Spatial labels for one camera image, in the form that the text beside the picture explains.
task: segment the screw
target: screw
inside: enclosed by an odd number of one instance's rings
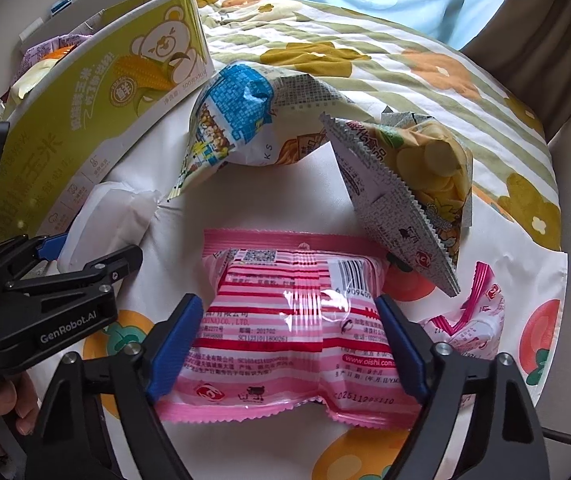
[[[435,350],[439,355],[450,355],[453,352],[453,348],[448,343],[435,344]]]
[[[127,345],[123,347],[123,352],[125,352],[127,355],[140,354],[141,350],[143,350],[143,348],[141,348],[140,344],[134,341],[127,343]]]
[[[515,359],[510,354],[506,354],[505,352],[499,354],[497,356],[497,359],[499,363],[501,363],[504,366],[511,366],[512,363],[515,362]]]
[[[62,357],[60,362],[62,362],[64,365],[71,365],[75,363],[77,359],[78,359],[78,354],[76,352],[68,352]]]

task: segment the floral bedspread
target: floral bedspread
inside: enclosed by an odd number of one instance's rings
[[[561,213],[543,127],[463,54],[414,30],[300,0],[197,0],[217,69],[235,60],[318,76],[379,117],[434,116],[474,156],[474,191],[539,245],[561,248]]]

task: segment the barcode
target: barcode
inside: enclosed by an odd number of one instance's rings
[[[343,290],[367,290],[361,260],[337,260]]]
[[[273,264],[276,261],[276,251],[268,250],[252,250],[248,249],[243,256],[244,262],[252,262],[255,264]]]

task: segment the fingernail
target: fingernail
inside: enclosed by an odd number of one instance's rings
[[[34,431],[34,426],[22,420],[18,421],[18,432],[22,435],[29,435]]]

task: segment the cartoon bear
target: cartoon bear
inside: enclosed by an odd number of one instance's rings
[[[132,42],[133,54],[167,62],[175,84],[204,70],[203,59],[190,47],[190,29],[182,22],[183,15],[181,7],[170,7],[164,22],[150,30],[147,36],[139,36]]]

